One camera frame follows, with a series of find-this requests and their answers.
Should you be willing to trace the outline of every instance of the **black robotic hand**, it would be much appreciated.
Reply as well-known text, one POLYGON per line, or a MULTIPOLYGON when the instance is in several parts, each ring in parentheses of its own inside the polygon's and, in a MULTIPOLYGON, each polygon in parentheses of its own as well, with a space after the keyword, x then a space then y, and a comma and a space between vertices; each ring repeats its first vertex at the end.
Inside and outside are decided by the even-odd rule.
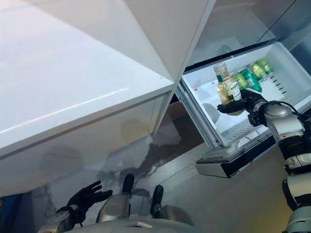
POLYGON ((241 90, 241 100, 234 101, 227 105, 219 104, 217 109, 221 113, 233 113, 245 109, 252 113, 255 105, 259 102, 266 101, 261 94, 249 90, 241 90))
POLYGON ((57 212, 62 210, 69 210, 74 216, 74 224, 79 223, 80 225, 86 218, 86 212, 95 203, 107 200, 112 196, 112 190, 105 192, 99 191, 102 188, 101 181, 96 181, 95 183, 81 189, 75 195, 73 195, 66 207, 60 208, 57 212), (76 205, 78 208, 73 210, 71 206, 76 205))
POLYGON ((265 100, 261 94, 249 90, 241 90, 241 96, 241 100, 234 101, 227 105, 219 104, 217 106, 218 111, 229 114, 245 109, 249 113, 248 120, 252 126, 258 126, 261 124, 267 126, 263 114, 264 108, 267 106, 264 106, 264 103, 268 103, 268 101, 265 100))

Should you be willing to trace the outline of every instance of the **green can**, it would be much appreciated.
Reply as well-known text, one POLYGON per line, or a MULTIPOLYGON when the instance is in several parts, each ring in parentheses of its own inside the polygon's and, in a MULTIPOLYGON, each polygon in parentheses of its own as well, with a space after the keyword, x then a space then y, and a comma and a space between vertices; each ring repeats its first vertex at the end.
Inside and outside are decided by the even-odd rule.
POLYGON ((240 90, 248 88, 248 83, 240 72, 232 74, 231 77, 234 78, 235 81, 237 81, 240 90))
POLYGON ((258 81, 265 80, 267 78, 266 72, 257 63, 252 63, 249 67, 255 74, 258 81))
POLYGON ((274 70, 273 68, 269 65, 269 63, 265 59, 260 59, 259 61, 256 62, 258 66, 260 66, 264 72, 267 74, 271 75, 273 74, 274 70))
POLYGON ((244 76, 245 80, 248 83, 248 87, 252 88, 255 91, 262 91, 262 88, 260 84, 258 83, 258 80, 256 79, 255 75, 252 74, 248 68, 245 68, 241 71, 241 74, 244 76))

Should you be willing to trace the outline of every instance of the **white cabinet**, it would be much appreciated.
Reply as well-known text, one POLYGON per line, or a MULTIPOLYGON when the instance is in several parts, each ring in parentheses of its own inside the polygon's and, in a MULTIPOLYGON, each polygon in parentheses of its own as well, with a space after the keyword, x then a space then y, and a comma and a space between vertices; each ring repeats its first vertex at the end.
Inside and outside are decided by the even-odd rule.
POLYGON ((1 1, 0 196, 156 131, 213 2, 1 1))

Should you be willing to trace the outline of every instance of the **refrigerator drawer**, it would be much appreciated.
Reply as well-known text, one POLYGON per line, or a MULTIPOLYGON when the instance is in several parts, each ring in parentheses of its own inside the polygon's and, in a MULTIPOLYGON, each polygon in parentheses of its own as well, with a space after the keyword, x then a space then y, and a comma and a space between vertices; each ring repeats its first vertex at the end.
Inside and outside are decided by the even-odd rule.
MULTIPOLYGON (((288 102, 300 112, 309 109, 311 77, 281 43, 232 56, 225 62, 229 71, 235 72, 261 58, 265 58, 275 70, 274 76, 260 82, 262 96, 268 101, 288 102)), ((178 86, 177 96, 210 146, 210 151, 197 163, 199 172, 230 177, 275 142, 272 141, 268 128, 250 125, 246 111, 239 116, 229 116, 217 111, 217 105, 221 101, 213 65, 184 74, 178 86), (234 164, 232 169, 228 168, 231 164, 234 164)))

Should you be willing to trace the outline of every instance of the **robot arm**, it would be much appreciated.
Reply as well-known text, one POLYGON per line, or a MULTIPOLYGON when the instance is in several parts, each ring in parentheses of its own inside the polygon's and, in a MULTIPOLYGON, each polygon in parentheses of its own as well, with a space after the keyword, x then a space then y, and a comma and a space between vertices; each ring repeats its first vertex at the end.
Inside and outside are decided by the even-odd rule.
POLYGON ((40 228, 39 233, 62 233, 73 229, 75 224, 82 226, 88 209, 112 196, 112 190, 99 191, 102 188, 100 184, 101 181, 96 181, 73 195, 67 206, 60 208, 47 224, 40 228))
POLYGON ((290 175, 282 188, 288 206, 294 211, 285 232, 311 231, 311 123, 293 106, 267 101, 260 94, 241 91, 242 100, 218 105, 222 113, 246 109, 251 125, 268 127, 283 154, 290 175))

